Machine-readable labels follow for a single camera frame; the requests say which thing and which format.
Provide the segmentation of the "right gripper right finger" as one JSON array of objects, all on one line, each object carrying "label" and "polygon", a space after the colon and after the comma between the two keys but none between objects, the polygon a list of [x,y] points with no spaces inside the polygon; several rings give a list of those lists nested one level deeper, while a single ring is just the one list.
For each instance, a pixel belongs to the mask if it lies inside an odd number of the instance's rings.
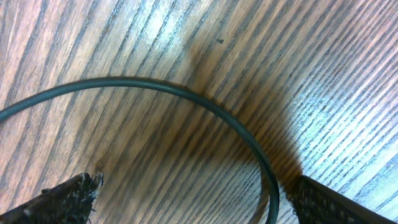
[{"label": "right gripper right finger", "polygon": [[300,223],[309,224],[393,224],[389,220],[346,198],[325,185],[301,175],[292,194],[294,212]]}]

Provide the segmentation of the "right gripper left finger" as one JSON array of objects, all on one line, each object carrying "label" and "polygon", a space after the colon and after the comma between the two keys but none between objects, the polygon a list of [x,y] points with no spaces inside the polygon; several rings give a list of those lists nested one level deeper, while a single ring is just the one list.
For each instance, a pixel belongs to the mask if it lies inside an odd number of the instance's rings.
[{"label": "right gripper left finger", "polygon": [[103,173],[78,174],[1,215],[1,224],[90,223]]}]

